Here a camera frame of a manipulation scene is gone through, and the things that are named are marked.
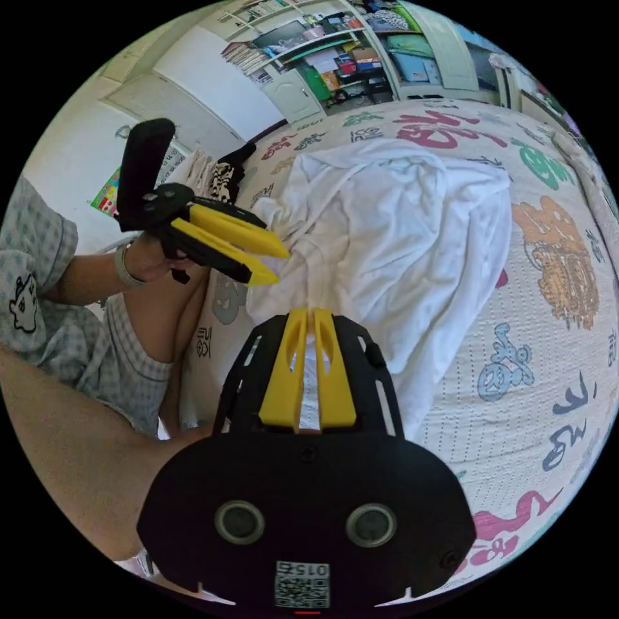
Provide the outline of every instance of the printed bedsheet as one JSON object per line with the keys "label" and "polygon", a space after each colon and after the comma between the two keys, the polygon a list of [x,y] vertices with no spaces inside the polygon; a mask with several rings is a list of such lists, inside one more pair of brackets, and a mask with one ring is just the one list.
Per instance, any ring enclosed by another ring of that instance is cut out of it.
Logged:
{"label": "printed bedsheet", "polygon": [[[399,101],[287,127],[246,163],[237,199],[246,209],[261,195],[279,195],[297,155],[348,141],[396,137],[510,174],[507,264],[417,436],[458,475],[478,532],[456,575],[433,594],[487,574],[534,543],[582,485],[616,416],[619,282],[552,134],[482,103]],[[245,298],[243,286],[213,273],[184,368],[186,427],[215,415],[253,326]]]}

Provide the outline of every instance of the screw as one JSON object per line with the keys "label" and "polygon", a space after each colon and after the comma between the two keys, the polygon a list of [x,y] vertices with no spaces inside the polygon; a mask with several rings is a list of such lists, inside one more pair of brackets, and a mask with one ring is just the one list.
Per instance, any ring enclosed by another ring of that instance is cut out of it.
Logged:
{"label": "screw", "polygon": [[453,569],[462,563],[462,553],[459,550],[450,550],[440,560],[443,569]]}
{"label": "screw", "polygon": [[299,453],[299,459],[301,462],[313,462],[316,459],[318,452],[314,447],[303,447]]}

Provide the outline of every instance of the box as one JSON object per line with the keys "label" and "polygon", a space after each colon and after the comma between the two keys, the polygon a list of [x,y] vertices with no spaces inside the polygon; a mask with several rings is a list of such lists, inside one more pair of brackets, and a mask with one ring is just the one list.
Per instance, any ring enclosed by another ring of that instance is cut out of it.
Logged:
{"label": "box", "polygon": [[424,68],[426,69],[428,81],[431,84],[442,86],[443,80],[440,76],[440,70],[435,60],[424,60]]}
{"label": "box", "polygon": [[352,50],[353,53],[353,58],[359,62],[361,61],[365,61],[366,59],[370,58],[379,58],[380,56],[378,55],[378,52],[373,48],[373,47],[357,47],[354,50]]}
{"label": "box", "polygon": [[407,82],[428,82],[426,67],[424,66],[425,58],[421,56],[413,56],[409,54],[399,54],[391,52],[393,60],[397,64],[402,77]]}
{"label": "box", "polygon": [[372,71],[372,69],[380,69],[382,67],[382,63],[380,61],[367,63],[367,62],[359,62],[357,63],[357,68],[359,71]]}
{"label": "box", "polygon": [[340,83],[337,81],[337,76],[333,71],[328,71],[327,73],[323,73],[320,75],[322,77],[322,81],[325,86],[333,92],[334,90],[339,90]]}
{"label": "box", "polygon": [[357,71],[357,65],[353,61],[346,61],[345,63],[340,63],[340,71],[344,75],[352,75]]}

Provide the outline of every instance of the bracelet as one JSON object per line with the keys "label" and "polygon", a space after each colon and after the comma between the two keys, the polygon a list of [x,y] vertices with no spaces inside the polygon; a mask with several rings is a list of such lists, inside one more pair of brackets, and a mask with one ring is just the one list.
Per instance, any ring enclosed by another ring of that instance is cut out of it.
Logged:
{"label": "bracelet", "polygon": [[143,282],[141,279],[136,279],[129,273],[127,267],[124,263],[124,257],[127,253],[127,249],[129,245],[121,245],[114,253],[114,267],[116,269],[116,275],[118,279],[125,284],[126,286],[131,286],[131,288],[136,288],[138,286],[144,286],[146,282]]}

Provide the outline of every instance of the qr code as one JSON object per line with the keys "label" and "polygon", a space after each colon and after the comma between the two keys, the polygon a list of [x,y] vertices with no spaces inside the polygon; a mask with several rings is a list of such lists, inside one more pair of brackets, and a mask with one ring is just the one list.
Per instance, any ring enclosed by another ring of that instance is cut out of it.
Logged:
{"label": "qr code", "polygon": [[277,562],[275,605],[284,608],[328,608],[329,566]]}

